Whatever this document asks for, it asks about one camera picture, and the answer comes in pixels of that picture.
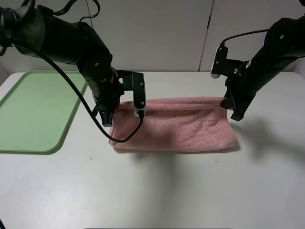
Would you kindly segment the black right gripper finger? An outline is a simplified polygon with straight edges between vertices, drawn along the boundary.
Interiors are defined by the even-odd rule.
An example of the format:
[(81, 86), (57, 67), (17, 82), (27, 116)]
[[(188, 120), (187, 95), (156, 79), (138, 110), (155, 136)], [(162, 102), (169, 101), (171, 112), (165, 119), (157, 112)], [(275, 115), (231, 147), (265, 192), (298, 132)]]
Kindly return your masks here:
[(226, 93), (224, 95), (224, 99), (220, 103), (220, 106), (227, 110), (234, 110), (234, 94), (232, 93), (230, 88), (227, 88)]
[(244, 118), (247, 108), (248, 104), (246, 102), (238, 101), (237, 103), (233, 103), (233, 114), (231, 115), (231, 119), (241, 121)]

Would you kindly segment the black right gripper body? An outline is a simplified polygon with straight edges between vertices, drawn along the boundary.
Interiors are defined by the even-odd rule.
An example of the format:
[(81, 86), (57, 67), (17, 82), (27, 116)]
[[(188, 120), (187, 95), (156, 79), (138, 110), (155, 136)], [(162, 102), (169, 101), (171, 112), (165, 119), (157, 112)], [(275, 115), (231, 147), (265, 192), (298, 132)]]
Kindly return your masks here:
[(225, 86), (230, 88), (234, 94), (234, 103), (238, 101), (246, 102), (249, 105), (251, 104), (254, 95), (249, 95), (247, 90), (249, 89), (247, 80), (244, 74), (244, 67), (248, 61), (228, 61), (228, 67), (230, 74), (227, 77)]

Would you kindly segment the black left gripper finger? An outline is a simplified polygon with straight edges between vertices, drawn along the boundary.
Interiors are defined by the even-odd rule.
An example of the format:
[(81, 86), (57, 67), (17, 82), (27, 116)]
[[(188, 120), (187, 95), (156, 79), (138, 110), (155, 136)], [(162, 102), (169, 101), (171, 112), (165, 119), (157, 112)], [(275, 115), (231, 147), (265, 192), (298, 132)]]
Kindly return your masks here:
[(102, 126), (112, 126), (112, 119), (114, 116), (114, 113), (116, 111), (117, 106), (100, 106), (99, 108), (99, 114), (102, 119)]
[(93, 108), (93, 116), (96, 117), (100, 111), (103, 111), (103, 96), (95, 99), (95, 107)]

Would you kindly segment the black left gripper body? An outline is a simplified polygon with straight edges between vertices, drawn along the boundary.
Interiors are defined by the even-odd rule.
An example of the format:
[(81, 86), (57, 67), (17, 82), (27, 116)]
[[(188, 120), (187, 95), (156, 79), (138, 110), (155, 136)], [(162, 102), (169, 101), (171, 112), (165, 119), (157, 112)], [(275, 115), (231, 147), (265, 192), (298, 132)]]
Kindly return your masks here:
[(94, 98), (103, 96), (103, 106), (117, 106), (120, 103), (120, 97), (124, 94), (126, 86), (119, 80), (129, 75), (129, 71), (115, 69), (97, 69), (92, 70)]

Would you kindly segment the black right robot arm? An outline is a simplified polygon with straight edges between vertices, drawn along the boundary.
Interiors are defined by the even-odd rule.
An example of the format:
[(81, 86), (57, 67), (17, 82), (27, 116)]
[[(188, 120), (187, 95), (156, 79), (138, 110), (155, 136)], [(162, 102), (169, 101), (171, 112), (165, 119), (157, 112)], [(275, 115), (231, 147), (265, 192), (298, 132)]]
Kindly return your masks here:
[(273, 24), (262, 48), (247, 62), (228, 60), (227, 53), (222, 42), (213, 72), (227, 76), (227, 92), (221, 107), (233, 109), (231, 118), (240, 121), (256, 93), (287, 66), (305, 56), (305, 18), (282, 18)]

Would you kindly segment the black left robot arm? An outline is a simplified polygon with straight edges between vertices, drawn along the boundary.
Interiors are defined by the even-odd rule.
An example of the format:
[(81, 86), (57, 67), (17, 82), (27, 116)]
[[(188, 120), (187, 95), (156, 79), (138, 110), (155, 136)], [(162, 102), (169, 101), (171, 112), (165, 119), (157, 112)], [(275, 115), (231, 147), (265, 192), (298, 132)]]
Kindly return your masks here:
[(16, 42), (23, 55), (37, 58), (32, 48), (53, 62), (76, 66), (97, 104), (102, 125), (112, 125), (121, 92), (111, 66), (112, 55), (96, 31), (85, 22), (69, 23), (53, 16), (50, 9), (22, 6), (0, 10), (0, 42)]

